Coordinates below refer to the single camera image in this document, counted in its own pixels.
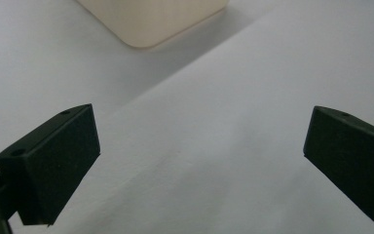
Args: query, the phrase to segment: beige box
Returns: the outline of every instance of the beige box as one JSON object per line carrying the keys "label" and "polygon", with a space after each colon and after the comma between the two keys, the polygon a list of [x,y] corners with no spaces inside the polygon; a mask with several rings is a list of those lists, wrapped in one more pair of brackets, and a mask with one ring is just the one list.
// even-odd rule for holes
{"label": "beige box", "polygon": [[222,10],[229,0],[78,0],[125,43],[152,47]]}

